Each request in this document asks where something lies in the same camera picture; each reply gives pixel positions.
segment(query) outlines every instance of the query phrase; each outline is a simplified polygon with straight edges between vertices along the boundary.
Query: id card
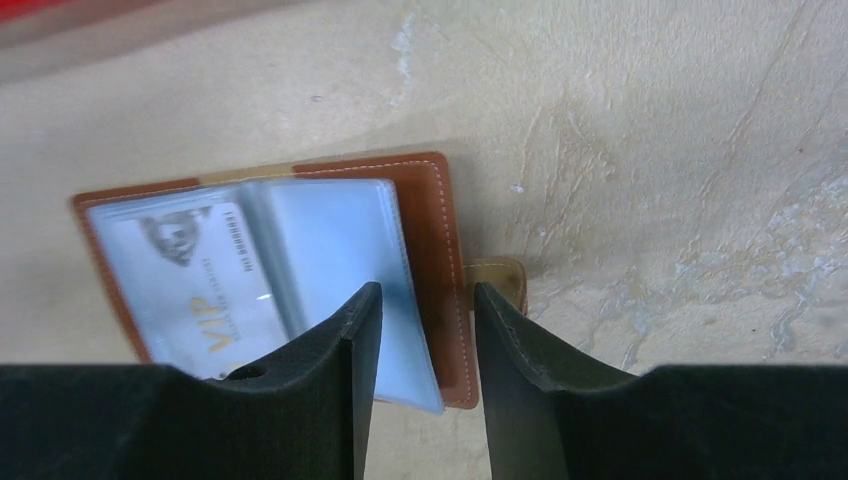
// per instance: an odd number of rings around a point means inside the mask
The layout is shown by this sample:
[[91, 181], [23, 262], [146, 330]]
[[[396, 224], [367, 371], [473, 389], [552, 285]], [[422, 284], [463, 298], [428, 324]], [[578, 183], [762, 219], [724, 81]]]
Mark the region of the id card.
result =
[[287, 343], [243, 211], [226, 191], [90, 215], [154, 362], [222, 378]]

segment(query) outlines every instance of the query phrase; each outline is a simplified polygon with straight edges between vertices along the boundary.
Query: brown leather wallet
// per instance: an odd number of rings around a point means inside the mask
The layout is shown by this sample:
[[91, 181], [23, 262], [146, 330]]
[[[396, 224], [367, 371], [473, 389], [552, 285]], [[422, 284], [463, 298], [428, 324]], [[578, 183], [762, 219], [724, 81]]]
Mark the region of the brown leather wallet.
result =
[[526, 302], [526, 283], [521, 264], [506, 258], [472, 261], [463, 269], [448, 163], [435, 152], [259, 166], [76, 195], [72, 204], [77, 220], [115, 314], [139, 358], [150, 361], [86, 211], [119, 200], [276, 177], [384, 178], [395, 184], [415, 295], [442, 398], [446, 406], [474, 408], [479, 390], [468, 315], [471, 303], [466, 294], [472, 289], [466, 288], [467, 280], [493, 283], [516, 305]]

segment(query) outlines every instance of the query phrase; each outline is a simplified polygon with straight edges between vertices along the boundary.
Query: concrete surface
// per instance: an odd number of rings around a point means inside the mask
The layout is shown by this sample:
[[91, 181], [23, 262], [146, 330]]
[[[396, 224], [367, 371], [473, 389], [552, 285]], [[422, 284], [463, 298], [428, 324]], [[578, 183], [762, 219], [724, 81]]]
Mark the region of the concrete surface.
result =
[[[435, 148], [584, 351], [846, 362], [843, 0], [130, 3], [0, 27], [0, 359], [132, 359], [75, 192]], [[480, 408], [375, 405], [368, 478], [488, 468]]]

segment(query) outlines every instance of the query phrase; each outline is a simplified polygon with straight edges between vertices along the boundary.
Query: wallet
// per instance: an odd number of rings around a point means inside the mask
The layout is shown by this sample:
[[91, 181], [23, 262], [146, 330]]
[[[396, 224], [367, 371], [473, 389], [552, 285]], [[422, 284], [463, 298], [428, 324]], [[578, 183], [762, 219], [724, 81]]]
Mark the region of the wallet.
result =
[[[176, 203], [157, 211], [163, 202]], [[435, 152], [258, 166], [87, 192], [76, 195], [72, 203], [113, 310], [139, 359], [175, 363], [198, 376], [225, 375], [244, 363], [238, 349], [231, 348], [239, 342], [252, 352], [273, 350], [273, 345], [278, 347], [328, 317], [361, 284], [383, 275], [377, 280], [384, 295], [377, 398], [434, 412], [442, 404], [473, 408], [479, 389], [468, 287], [488, 281], [516, 306], [526, 304], [520, 263], [493, 257], [463, 265], [448, 163]], [[202, 230], [195, 224], [220, 230], [208, 237], [227, 245], [204, 246], [197, 233]], [[129, 243], [146, 241], [148, 250], [158, 250], [160, 257], [167, 251], [160, 266], [175, 271], [180, 262], [203, 257], [204, 248], [235, 252], [220, 266], [208, 267], [214, 281], [204, 273], [205, 263], [194, 260], [199, 267], [189, 278], [206, 275], [201, 283], [212, 290], [183, 298], [181, 313], [174, 318], [192, 320], [184, 323], [195, 330], [198, 322], [208, 322], [200, 324], [200, 333], [179, 325], [169, 331], [161, 327], [161, 320], [158, 324], [145, 320], [144, 309], [139, 308], [147, 305], [139, 298], [141, 289], [126, 278], [150, 278], [144, 268], [151, 264], [138, 261], [142, 254], [135, 249], [122, 251], [126, 247], [120, 244], [127, 242], [110, 239], [114, 232], [109, 225], [118, 225], [118, 233], [134, 225], [136, 242]], [[239, 268], [250, 274], [250, 281], [214, 276], [216, 269]], [[148, 292], [149, 298], [170, 298], [173, 288], [168, 285], [175, 278], [180, 281], [173, 275], [167, 275], [167, 281], [149, 282], [162, 289]], [[238, 310], [245, 312], [239, 317], [251, 318], [245, 326], [236, 326], [238, 341], [223, 337], [234, 330], [226, 318], [216, 317], [222, 309], [215, 301], [214, 285], [247, 289], [240, 296], [248, 299], [243, 305], [226, 304], [227, 312]], [[173, 316], [168, 310], [172, 307], [161, 301], [148, 303], [159, 309], [156, 318]], [[186, 335], [199, 343], [192, 344]], [[226, 344], [230, 356], [222, 355], [214, 364], [197, 361], [197, 352], [208, 353], [227, 341], [232, 344]], [[188, 354], [180, 352], [175, 359], [169, 342]], [[201, 363], [205, 370], [199, 371]]]

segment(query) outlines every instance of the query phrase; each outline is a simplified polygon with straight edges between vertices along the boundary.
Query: white spot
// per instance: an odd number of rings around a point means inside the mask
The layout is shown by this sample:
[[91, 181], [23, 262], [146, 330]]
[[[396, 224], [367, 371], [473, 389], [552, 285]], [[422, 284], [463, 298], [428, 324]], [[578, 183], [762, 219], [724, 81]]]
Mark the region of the white spot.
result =
[[392, 40], [391, 47], [400, 52], [400, 58], [398, 58], [395, 68], [403, 76], [403, 86], [400, 93], [395, 95], [392, 101], [389, 102], [393, 107], [406, 97], [412, 89], [412, 72], [409, 70], [409, 54], [412, 52], [412, 27], [414, 25], [415, 13], [410, 13], [404, 19], [400, 31], [395, 35], [395, 39]]

